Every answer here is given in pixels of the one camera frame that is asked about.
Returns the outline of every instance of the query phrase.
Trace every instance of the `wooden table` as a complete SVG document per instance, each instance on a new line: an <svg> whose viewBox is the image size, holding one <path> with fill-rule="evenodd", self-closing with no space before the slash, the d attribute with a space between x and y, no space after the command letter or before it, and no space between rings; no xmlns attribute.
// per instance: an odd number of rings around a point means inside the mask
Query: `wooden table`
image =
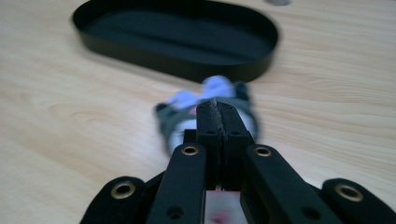
<svg viewBox="0 0 396 224"><path fill-rule="evenodd" d="M168 156L153 107L201 86L86 50L83 3L0 3L0 222L78 223L109 180L149 180ZM259 143L317 187L356 181L396 209L396 1L234 0L280 32L249 85Z"/></svg>

